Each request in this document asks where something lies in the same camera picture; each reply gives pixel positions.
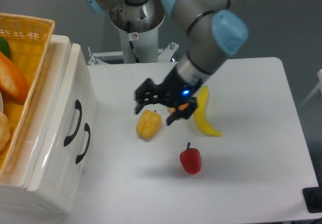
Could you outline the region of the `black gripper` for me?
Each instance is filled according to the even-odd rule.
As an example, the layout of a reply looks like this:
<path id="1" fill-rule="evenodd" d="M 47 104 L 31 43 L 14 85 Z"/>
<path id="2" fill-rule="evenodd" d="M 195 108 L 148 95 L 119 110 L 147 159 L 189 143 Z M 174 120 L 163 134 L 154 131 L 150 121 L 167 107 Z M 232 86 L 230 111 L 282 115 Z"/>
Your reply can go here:
<path id="1" fill-rule="evenodd" d="M 178 73 L 177 68 L 169 72 L 164 81 L 156 85 L 152 79 L 147 78 L 134 93 L 136 100 L 135 114 L 138 114 L 146 105 L 160 103 L 175 110 L 166 119 L 167 126 L 175 120 L 189 119 L 198 107 L 197 98 L 193 95 L 201 87 L 201 78 L 194 83 L 188 83 Z M 187 104 L 180 110 L 179 106 Z"/>

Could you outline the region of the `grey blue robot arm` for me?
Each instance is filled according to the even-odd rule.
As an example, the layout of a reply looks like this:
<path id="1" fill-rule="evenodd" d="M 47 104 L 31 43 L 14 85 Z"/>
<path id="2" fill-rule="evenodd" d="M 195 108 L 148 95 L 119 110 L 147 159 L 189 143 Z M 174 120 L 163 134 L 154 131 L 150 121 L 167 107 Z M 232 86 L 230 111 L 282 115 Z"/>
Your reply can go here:
<path id="1" fill-rule="evenodd" d="M 248 0 L 162 0 L 165 11 L 192 41 L 162 83 L 146 79 L 135 91 L 135 113 L 146 105 L 174 108 L 167 118 L 188 119 L 197 109 L 195 93 L 248 38 L 246 24 L 230 9 Z"/>

